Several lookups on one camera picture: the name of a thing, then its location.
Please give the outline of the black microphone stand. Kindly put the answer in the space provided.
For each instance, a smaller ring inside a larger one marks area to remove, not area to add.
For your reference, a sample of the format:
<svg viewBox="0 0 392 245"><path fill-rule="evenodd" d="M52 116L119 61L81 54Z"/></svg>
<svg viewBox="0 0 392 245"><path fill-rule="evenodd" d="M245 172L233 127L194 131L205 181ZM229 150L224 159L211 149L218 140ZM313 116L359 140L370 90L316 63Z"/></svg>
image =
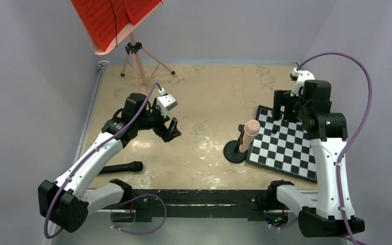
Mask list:
<svg viewBox="0 0 392 245"><path fill-rule="evenodd" d="M242 138L244 136L244 125L238 125L238 131L240 133L236 140L227 142L223 148L223 155L227 161L231 163L242 163L246 160L248 151L241 152L239 147L242 144Z"/></svg>

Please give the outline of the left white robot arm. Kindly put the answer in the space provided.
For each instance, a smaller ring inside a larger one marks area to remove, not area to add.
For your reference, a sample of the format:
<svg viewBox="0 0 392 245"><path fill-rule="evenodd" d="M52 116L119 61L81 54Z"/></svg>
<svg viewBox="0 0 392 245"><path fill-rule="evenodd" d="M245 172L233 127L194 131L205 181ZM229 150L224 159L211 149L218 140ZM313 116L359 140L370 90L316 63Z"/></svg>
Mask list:
<svg viewBox="0 0 392 245"><path fill-rule="evenodd" d="M178 102L164 91L149 103L149 97L142 93L131 93L124 107L118 109L106 121L95 142L87 152L64 174L54 181L44 180L38 187L38 201L45 224L52 222L69 233L78 230L87 217L107 206L116 205L125 209L134 201L132 187L113 179L105 186L88 191L93 179L105 165L139 131L152 130L164 142L181 135L178 120L167 114Z"/></svg>

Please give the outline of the pink tripod music stand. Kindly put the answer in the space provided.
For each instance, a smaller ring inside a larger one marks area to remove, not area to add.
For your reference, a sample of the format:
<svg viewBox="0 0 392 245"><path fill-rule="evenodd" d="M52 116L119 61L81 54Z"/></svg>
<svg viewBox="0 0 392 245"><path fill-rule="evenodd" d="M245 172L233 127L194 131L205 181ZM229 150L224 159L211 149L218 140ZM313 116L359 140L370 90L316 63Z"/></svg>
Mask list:
<svg viewBox="0 0 392 245"><path fill-rule="evenodd" d="M122 77L125 76L126 74L126 68L128 66L132 67L134 69L135 73L135 85L137 90L139 90L140 85L148 85L148 83L151 81L151 79L154 77L157 69L159 66L164 67L168 72L170 72L172 75L175 75L176 72L172 70L169 66L167 66L164 62L162 62L159 58L154 56L151 52L149 52L140 42L136 42L136 39L134 37L134 31L136 30L137 27L139 27L146 19L148 16L145 16L140 20L139 23L136 25L133 25L132 23L127 24L122 31L120 31L117 34L117 37L115 37L115 41L118 41L118 43L122 42L125 40L127 37L130 38L130 46L126 46L126 51L127 55L122 67L122 70L120 72L120 75ZM141 61L141 56L140 52L146 53L148 56L150 56L152 59L154 59L157 62L157 66L153 70L151 76L149 78L146 77L144 68L142 65Z"/></svg>

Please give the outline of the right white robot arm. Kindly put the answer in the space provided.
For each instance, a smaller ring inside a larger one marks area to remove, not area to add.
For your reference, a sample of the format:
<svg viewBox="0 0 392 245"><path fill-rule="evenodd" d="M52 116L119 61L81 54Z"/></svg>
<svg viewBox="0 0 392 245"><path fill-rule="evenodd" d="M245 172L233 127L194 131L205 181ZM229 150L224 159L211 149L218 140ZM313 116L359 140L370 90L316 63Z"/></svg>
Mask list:
<svg viewBox="0 0 392 245"><path fill-rule="evenodd" d="M284 204L298 219L305 237L351 237L365 230L356 217L348 190L343 150L347 146L347 122L341 113L331 112L331 84L307 80L298 92L276 90L274 120L301 123L316 163L317 201L304 196L291 182L273 181L266 194L274 208Z"/></svg>

